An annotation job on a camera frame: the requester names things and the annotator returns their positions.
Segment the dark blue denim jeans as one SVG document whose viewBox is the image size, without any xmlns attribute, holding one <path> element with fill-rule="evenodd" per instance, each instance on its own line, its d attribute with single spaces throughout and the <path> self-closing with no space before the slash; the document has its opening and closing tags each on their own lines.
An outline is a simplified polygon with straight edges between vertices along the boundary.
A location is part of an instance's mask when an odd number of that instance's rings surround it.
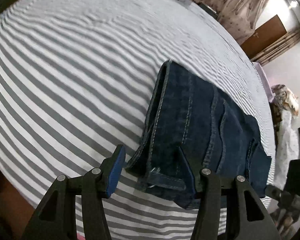
<svg viewBox="0 0 300 240">
<path fill-rule="evenodd" d="M 221 89 L 174 61 L 160 68 L 141 143 L 127 164 L 139 189 L 197 209 L 200 171 L 243 176 L 260 198 L 271 165 L 256 119 Z"/>
</svg>

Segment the white dotted cloth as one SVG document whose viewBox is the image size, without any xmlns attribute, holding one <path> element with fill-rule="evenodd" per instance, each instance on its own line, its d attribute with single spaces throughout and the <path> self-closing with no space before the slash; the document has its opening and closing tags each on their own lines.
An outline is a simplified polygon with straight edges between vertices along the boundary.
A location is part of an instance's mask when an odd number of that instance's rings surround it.
<svg viewBox="0 0 300 240">
<path fill-rule="evenodd" d="M 296 126 L 297 118 L 290 111 L 283 110 L 277 133 L 275 160 L 275 182 L 284 184 L 287 179 L 289 163 L 300 159 L 300 135 Z"/>
</svg>

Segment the pile of mixed clothes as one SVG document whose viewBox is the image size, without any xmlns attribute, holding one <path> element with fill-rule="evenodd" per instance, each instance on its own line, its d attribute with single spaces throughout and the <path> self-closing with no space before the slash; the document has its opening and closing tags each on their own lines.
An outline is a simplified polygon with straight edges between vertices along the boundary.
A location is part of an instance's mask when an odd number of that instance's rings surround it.
<svg viewBox="0 0 300 240">
<path fill-rule="evenodd" d="M 293 116 L 299 115 L 299 98 L 283 84 L 277 84 L 271 87 L 273 93 L 273 103 L 279 109 L 290 111 Z"/>
</svg>

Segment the grey white striped bed sheet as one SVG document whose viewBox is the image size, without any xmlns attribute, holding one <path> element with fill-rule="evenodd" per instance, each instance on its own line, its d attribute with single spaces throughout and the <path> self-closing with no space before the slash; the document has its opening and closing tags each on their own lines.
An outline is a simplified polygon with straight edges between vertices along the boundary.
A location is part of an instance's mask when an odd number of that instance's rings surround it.
<svg viewBox="0 0 300 240">
<path fill-rule="evenodd" d="M 0 14 L 0 212 L 22 239 L 59 175 L 100 167 L 117 145 L 125 162 L 103 199 L 110 239 L 191 239 L 186 210 L 139 189 L 127 171 L 161 66 L 174 61 L 215 85 L 260 129 L 273 122 L 261 79 L 235 39 L 196 4 L 177 0 L 19 0 Z"/>
</svg>

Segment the lilac folded cloth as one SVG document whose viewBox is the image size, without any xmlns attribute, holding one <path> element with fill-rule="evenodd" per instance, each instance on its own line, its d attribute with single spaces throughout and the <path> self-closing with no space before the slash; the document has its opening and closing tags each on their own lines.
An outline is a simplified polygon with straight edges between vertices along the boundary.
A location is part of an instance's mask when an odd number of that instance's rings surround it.
<svg viewBox="0 0 300 240">
<path fill-rule="evenodd" d="M 271 103 L 273 101 L 273 99 L 274 99 L 274 96 L 273 96 L 273 93 L 272 93 L 269 81 L 268 81 L 268 79 L 266 77 L 266 74 L 265 74 L 262 66 L 258 62 L 252 62 L 252 64 L 255 67 L 255 69 L 257 70 L 258 75 L 259 75 L 259 77 L 261 79 L 261 82 L 262 82 L 264 91 L 266 93 L 268 102 Z"/>
</svg>

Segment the brown wooden door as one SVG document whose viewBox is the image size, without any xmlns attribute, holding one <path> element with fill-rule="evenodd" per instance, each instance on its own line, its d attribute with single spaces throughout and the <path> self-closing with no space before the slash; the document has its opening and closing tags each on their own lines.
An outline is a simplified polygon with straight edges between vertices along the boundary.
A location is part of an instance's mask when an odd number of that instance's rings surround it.
<svg viewBox="0 0 300 240">
<path fill-rule="evenodd" d="M 278 15 L 275 15 L 266 23 L 255 30 L 246 41 L 241 44 L 241 48 L 249 59 L 255 57 L 262 50 L 287 33 Z"/>
</svg>

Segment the pink patterned curtain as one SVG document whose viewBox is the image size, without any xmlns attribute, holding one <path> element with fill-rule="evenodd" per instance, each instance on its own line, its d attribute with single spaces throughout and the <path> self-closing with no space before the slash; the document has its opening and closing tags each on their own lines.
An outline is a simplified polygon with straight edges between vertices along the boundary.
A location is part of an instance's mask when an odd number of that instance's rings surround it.
<svg viewBox="0 0 300 240">
<path fill-rule="evenodd" d="M 256 22 L 269 0 L 193 0 L 210 7 L 217 14 L 217 21 L 242 44 L 256 29 Z"/>
</svg>

